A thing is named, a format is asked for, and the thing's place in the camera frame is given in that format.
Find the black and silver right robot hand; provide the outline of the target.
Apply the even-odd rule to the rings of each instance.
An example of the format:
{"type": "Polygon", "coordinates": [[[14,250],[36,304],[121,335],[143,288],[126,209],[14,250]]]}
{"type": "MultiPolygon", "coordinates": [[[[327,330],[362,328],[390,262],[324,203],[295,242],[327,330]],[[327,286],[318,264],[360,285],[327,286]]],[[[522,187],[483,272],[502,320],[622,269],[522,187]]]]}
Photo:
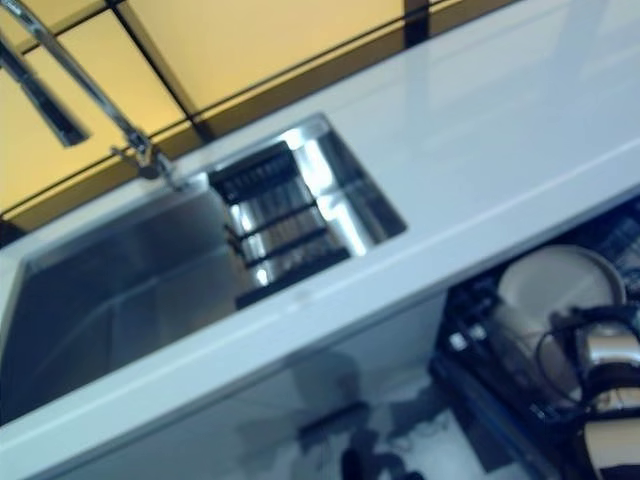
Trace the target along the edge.
{"type": "Polygon", "coordinates": [[[612,324],[639,342],[639,304],[602,305],[590,308],[572,307],[554,311],[549,316],[554,332],[575,332],[590,327],[612,324]]]}

